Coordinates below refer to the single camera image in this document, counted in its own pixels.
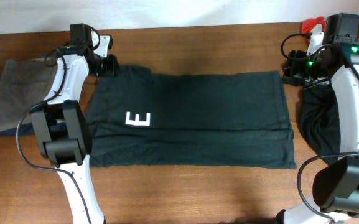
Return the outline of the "dark green t-shirt white letters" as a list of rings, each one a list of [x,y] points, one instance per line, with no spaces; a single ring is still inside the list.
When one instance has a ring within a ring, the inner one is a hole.
[[[277,71],[174,76],[123,65],[99,82],[86,121],[92,167],[296,168]]]

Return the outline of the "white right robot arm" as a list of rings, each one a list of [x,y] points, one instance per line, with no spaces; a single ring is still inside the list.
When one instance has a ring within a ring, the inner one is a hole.
[[[359,45],[336,48],[343,62],[330,80],[340,123],[337,161],[316,174],[310,197],[278,213],[277,223],[343,223],[359,218]]]

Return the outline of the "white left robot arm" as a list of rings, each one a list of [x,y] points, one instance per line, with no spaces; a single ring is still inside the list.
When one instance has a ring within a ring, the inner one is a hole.
[[[115,55],[94,60],[79,55],[60,57],[44,104],[30,110],[40,153],[62,181],[74,223],[106,221],[90,175],[93,141],[79,105],[83,83],[91,73],[118,71]]]

